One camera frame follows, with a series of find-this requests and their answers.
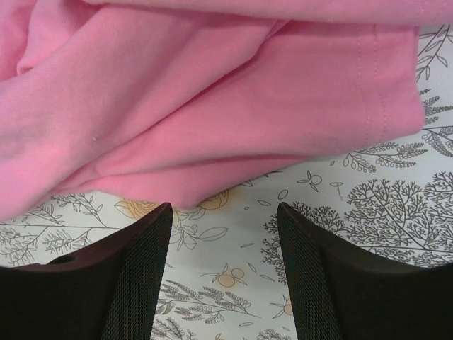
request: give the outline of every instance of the botanical print paper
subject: botanical print paper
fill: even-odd
[[[376,254],[424,267],[453,261],[451,26],[422,30],[419,51],[419,134],[276,171],[175,210],[151,339],[296,339],[280,202]],[[0,265],[48,262],[156,206],[102,193],[53,197],[0,224]]]

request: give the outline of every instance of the pink fabric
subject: pink fabric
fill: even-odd
[[[444,0],[109,2],[0,1],[0,220],[93,189],[190,208],[417,132],[415,26],[453,18]]]

